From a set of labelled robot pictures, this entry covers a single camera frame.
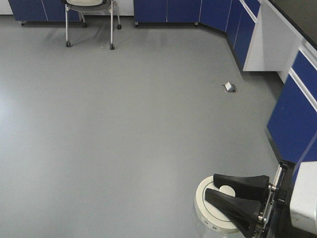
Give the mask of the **gripper body orange black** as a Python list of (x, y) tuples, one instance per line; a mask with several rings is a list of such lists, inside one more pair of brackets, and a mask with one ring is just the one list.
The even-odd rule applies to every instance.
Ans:
[(292, 230), (290, 200), (295, 163), (281, 160), (273, 182), (268, 184), (268, 196), (258, 215), (255, 238), (285, 238)]

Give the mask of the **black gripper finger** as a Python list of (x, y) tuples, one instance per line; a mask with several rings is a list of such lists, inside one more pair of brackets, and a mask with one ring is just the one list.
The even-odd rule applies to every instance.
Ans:
[(235, 196), (247, 200), (265, 201), (268, 196), (269, 176), (235, 177), (221, 174), (213, 175), (217, 188), (227, 185), (234, 189)]
[(233, 197), (211, 188), (206, 189), (205, 200), (227, 216), (244, 237), (255, 235), (262, 206), (259, 201)]

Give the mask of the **robot arm white link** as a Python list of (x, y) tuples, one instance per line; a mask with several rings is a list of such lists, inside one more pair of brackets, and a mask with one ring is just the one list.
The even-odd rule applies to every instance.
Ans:
[(292, 226), (317, 233), (317, 163), (300, 164), (290, 201)]

